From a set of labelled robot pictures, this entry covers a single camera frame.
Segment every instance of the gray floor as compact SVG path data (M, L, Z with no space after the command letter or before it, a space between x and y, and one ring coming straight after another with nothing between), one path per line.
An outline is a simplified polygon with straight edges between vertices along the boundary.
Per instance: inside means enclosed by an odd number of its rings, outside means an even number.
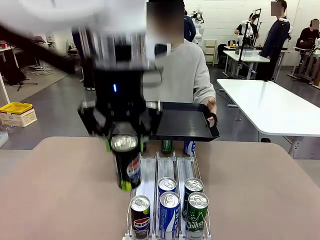
M214 88L219 89L216 79L223 79L222 69L211 67L211 82ZM310 85L287 76L289 70L281 70L278 84L320 107L320 91ZM81 74L70 75L48 86L36 94L26 98L24 102L34 106L38 121L23 128L18 133L9 136L8 142L2 149L32 150L41 140L52 136L87 137L88 133L81 122L77 108L84 99L93 99L95 94L87 92L79 83ZM221 137L219 141L231 141L234 118L237 110L227 108L231 101L224 92L218 92L218 118ZM245 118L242 118L241 128L237 141L257 142L258 139L268 137L258 134L255 127ZM273 143L289 150L290 144L281 136L270 137ZM320 159L320 142L317 138L305 138L299 151L299 159Z

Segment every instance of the green soda can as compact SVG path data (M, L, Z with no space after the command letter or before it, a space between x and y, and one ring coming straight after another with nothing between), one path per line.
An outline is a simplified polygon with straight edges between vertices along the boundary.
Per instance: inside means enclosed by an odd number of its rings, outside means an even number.
M195 177L190 177L184 182L184 198L183 198L183 208L182 208L182 217L186 218L187 215L187 206L189 195L192 193L204 192L204 184L201 180Z
M209 199L201 192L191 193L188 199L185 231L187 240L201 240L204 235Z
M162 140L161 141L161 152L163 154L170 154L172 152L172 140Z

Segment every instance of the tripod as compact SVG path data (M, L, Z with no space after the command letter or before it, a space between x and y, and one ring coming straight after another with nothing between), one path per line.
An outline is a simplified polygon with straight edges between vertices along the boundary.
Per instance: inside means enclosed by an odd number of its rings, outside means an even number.
M18 84L19 84L19 87L18 87L17 92L19 92L20 88L21 88L23 85L38 85L38 83L24 83L23 81L20 81Z

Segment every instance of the person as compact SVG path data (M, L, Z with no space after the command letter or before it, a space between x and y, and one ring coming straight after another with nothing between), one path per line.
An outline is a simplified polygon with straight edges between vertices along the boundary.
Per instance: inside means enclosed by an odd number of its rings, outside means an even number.
M72 29L72 37L73 37L74 45L80 55L80 61L81 61L82 73L83 73L83 86L87 91L95 91L96 89L95 89L94 79L92 76L92 71L86 66L86 64L83 64L83 62L85 61L85 55L82 49L79 29L77 28Z
M277 20L274 22L272 27L269 30L268 36L266 37L263 49L260 53L260 55L264 58L267 58L270 60L269 63L259 63L257 70L256 70L256 76L255 79L257 80L264 80L264 81L270 81L274 70L276 68L276 64L278 61L278 58L280 56L282 47L288 38L288 33L290 30L290 23L288 21L283 21L280 19L287 19L286 17L286 9L287 9L287 2L285 0L278 0L279 7L281 8L279 11L276 10L276 12L279 12L276 16Z
M253 30L253 36L256 37L257 39L260 37L258 33L258 27L255 25L256 18L254 17L254 13L251 13L248 20L250 21L252 30ZM242 25L240 24L235 30L234 34L242 36L244 32L242 32Z
M302 30L301 35L299 37L299 42L307 42L310 39L313 40L313 42L316 41L316 39L319 38L319 20L313 19L310 22L310 27L307 27Z
M196 35L196 28L194 25L194 21L192 21L192 18L187 16L186 14L186 6L184 6L184 39L188 40L189 42L192 42Z
M156 87L146 83L157 83L159 73L147 72L143 76L143 95L146 101L204 104L216 114L216 92L210 83L209 70L202 49L195 43L183 39L180 31L182 19L179 13L164 12L161 7L148 8L147 15L153 14L154 28L171 44L171 53L157 57L155 65L163 67L163 81ZM210 126L215 124L213 117L208 119Z

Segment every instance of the wire rack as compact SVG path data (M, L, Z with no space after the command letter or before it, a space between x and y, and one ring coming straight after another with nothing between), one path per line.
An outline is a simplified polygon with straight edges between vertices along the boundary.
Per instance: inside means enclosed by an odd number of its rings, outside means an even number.
M201 180L199 166L195 152L192 151L189 157L176 157L176 152L170 157L160 157L158 150L155 157L140 157L141 159L141 185L134 189L130 194L129 206L126 218L127 231L122 240L133 239L131 215L130 215L130 201L134 196L143 195L150 200L150 234L149 239L161 239L159 233L159 221L157 217L158 204L158 180L163 177L174 178L177 187L176 193L180 197L180 218L178 229L175 233L175 239L185 240L186 237L186 222L182 218L182 206L184 199L184 184L188 178L198 178ZM205 229L203 231L203 240L211 240L210 230L210 215L207 212L205 218Z

